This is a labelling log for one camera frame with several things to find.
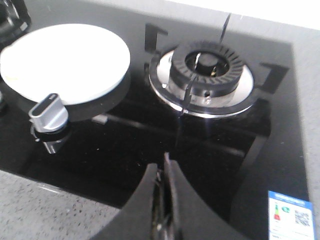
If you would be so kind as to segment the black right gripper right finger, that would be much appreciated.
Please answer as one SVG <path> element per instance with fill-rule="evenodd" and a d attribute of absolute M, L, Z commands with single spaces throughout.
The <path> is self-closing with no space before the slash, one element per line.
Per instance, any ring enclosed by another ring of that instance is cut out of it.
<path fill-rule="evenodd" d="M 173 240 L 246 240 L 222 220 L 200 198 L 183 174 L 177 161 L 164 154 L 164 186 L 169 200 Z"/>

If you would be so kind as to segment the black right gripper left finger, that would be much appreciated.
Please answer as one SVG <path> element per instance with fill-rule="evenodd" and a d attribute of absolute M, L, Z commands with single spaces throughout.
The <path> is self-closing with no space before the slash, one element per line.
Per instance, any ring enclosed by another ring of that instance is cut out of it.
<path fill-rule="evenodd" d="M 158 166 L 148 164 L 144 175 L 126 204 L 103 227 L 94 240 L 150 240 L 152 238 L 152 210 Z"/>

